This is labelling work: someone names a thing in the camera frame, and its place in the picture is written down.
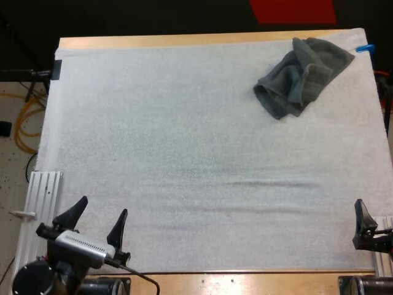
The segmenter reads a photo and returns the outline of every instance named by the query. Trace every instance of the black cable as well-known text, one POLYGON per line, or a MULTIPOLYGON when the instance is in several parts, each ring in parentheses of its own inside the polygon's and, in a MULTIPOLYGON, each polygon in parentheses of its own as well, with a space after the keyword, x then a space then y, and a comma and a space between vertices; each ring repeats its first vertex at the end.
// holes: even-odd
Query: black cable
POLYGON ((27 183, 30 182, 29 177, 28 177, 28 175, 27 175, 27 172, 29 171, 29 165, 30 165, 31 161, 34 159, 34 157, 36 157, 36 156, 37 156, 37 153, 35 153, 34 155, 32 155, 32 156, 30 157, 30 159, 27 161, 26 170, 25 170, 25 177, 26 177, 27 183))
POLYGON ((136 270, 131 269, 127 266, 121 265, 120 263, 113 261, 113 260, 106 259, 105 263, 109 264, 110 266, 116 267, 118 269, 126 270, 127 272, 132 273, 133 275, 137 275, 139 278, 143 278, 144 280, 150 282, 151 284, 155 285, 155 287, 157 289, 156 295, 160 295, 160 285, 152 278, 149 278, 149 277, 145 276, 143 273, 137 272, 136 270))
MULTIPOLYGON (((19 81, 19 84, 22 85, 25 89, 29 90, 29 87, 26 86, 25 84, 23 84, 22 82, 19 81)), ((33 92, 35 92, 37 95, 43 95, 43 93, 33 89, 33 92)))
POLYGON ((4 279, 6 278, 7 272, 10 270, 11 265, 14 263, 14 260, 15 260, 15 257, 12 258, 10 264, 7 266, 7 269, 6 269, 6 271, 4 272, 4 275, 2 275, 2 278, 1 278, 1 281, 0 281, 0 286, 1 286, 1 284, 2 284, 2 281, 4 281, 4 279))

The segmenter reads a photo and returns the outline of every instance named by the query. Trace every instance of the crumpled cloth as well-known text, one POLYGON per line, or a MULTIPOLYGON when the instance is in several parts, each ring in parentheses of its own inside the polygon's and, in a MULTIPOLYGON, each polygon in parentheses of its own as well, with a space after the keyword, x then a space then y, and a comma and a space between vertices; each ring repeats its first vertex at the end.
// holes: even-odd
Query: crumpled cloth
POLYGON ((294 38, 292 45, 293 51, 254 87, 262 106, 276 119, 299 116, 355 57, 316 38, 294 38))

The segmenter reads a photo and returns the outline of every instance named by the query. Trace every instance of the white foam sheet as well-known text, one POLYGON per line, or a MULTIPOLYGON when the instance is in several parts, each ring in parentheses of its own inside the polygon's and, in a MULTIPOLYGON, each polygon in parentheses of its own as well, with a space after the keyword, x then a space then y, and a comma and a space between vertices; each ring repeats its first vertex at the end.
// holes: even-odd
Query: white foam sheet
POLYGON ((60 211, 142 272, 371 269, 352 245, 354 202, 393 214, 393 175, 362 29, 327 36, 356 56, 300 117, 252 88, 291 41, 63 50, 37 168, 64 173, 60 211))

